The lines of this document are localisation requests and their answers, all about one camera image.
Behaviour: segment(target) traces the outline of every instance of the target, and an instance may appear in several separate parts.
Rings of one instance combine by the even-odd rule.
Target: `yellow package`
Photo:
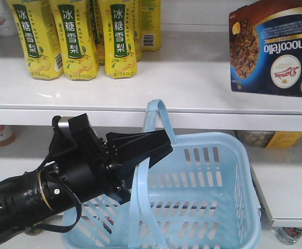
[[[72,80],[97,76],[89,0],[49,0],[62,51],[63,70]]]
[[[98,0],[104,26],[105,69],[114,79],[137,73],[132,10],[134,0]]]
[[[133,23],[136,60],[141,60],[141,23],[140,23],[140,0],[134,0]]]
[[[100,65],[105,64],[105,40],[103,21],[101,19],[98,0],[91,1],[91,25],[96,48],[96,56]]]
[[[58,78],[62,70],[59,39],[48,0],[8,0],[18,27],[27,68],[35,79]]]
[[[161,0],[140,0],[142,51],[161,47]]]

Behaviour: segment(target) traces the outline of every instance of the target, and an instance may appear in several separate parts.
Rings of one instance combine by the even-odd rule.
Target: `green label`
[[[82,53],[79,47],[75,7],[69,4],[58,5],[60,10],[64,33],[66,35],[68,56],[72,59],[81,59]]]
[[[125,41],[125,5],[114,4],[110,6],[113,23],[114,53],[115,57],[128,55]]]
[[[96,29],[96,21],[95,21],[95,12],[94,12],[94,5],[93,5],[93,1],[97,1],[97,0],[91,0],[90,1],[90,21],[91,21],[91,27],[92,27],[92,32],[93,32],[93,39],[94,39],[94,44],[98,45],[99,44],[99,39],[98,39],[98,33],[97,33],[97,29]]]
[[[36,39],[32,31],[31,22],[27,14],[26,7],[20,4],[14,4],[13,7],[18,16],[18,20],[20,21],[28,55],[33,58],[40,58]]]

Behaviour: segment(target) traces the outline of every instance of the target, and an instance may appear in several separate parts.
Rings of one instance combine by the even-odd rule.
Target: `box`
[[[302,1],[260,0],[229,15],[233,91],[302,96]]]

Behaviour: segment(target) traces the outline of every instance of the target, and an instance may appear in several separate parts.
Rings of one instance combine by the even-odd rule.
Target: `white shelf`
[[[113,80],[32,79],[18,36],[0,37],[0,124],[48,126],[55,115],[89,115],[95,126],[141,127],[163,99],[175,128],[302,131],[302,98],[231,92],[228,34],[164,32],[138,74]]]
[[[252,175],[274,227],[302,227],[302,145],[289,149],[247,146]]]

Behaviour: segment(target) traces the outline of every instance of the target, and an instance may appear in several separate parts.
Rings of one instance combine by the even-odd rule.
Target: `plastic basket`
[[[255,248],[261,232],[248,156],[233,136],[174,135],[164,103],[149,103],[143,131],[154,130],[157,109],[174,151],[148,169],[136,167],[131,201],[105,195],[88,201],[67,248]],[[63,225],[76,218],[75,209]]]

